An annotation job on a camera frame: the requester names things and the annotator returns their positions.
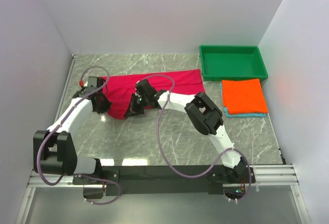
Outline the crimson red t shirt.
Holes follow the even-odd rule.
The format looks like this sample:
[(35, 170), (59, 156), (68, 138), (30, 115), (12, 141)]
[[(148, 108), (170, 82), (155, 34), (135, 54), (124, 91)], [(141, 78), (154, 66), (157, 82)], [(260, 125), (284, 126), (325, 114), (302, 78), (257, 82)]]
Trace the crimson red t shirt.
[(174, 93), (195, 95), (205, 91), (199, 69), (162, 72), (160, 77), (153, 77), (151, 73), (111, 76), (103, 89), (103, 93), (112, 103), (107, 114), (122, 120), (129, 107), (131, 95), (135, 92), (135, 84), (148, 76), (151, 76), (148, 81), (156, 90), (169, 90), (172, 87), (172, 81), (164, 77), (169, 76), (175, 82)]

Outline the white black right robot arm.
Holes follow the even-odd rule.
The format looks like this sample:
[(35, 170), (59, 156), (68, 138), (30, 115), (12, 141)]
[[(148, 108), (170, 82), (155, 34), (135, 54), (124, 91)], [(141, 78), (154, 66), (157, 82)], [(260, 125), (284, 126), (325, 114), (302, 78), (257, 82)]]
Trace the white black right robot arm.
[(148, 107), (161, 112), (170, 109), (187, 114), (194, 128), (208, 137), (219, 152), (217, 160), (222, 161), (229, 183), (241, 182), (244, 173), (248, 174), (250, 184), (255, 182), (248, 160), (234, 147), (225, 130), (221, 110), (205, 92), (185, 95), (174, 93), (171, 89), (156, 90), (145, 78), (136, 83), (124, 117), (142, 115)]

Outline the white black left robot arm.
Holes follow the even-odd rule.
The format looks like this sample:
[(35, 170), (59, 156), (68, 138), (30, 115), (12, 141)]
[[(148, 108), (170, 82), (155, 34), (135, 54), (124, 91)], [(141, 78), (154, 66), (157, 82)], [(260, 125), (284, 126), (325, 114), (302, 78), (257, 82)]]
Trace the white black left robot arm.
[(77, 155), (73, 138), (91, 113), (106, 113), (112, 103), (103, 93), (109, 77), (89, 77), (81, 85), (60, 118), (48, 129), (33, 135), (33, 169), (50, 186), (58, 184), (63, 176), (94, 174), (101, 171), (100, 160)]

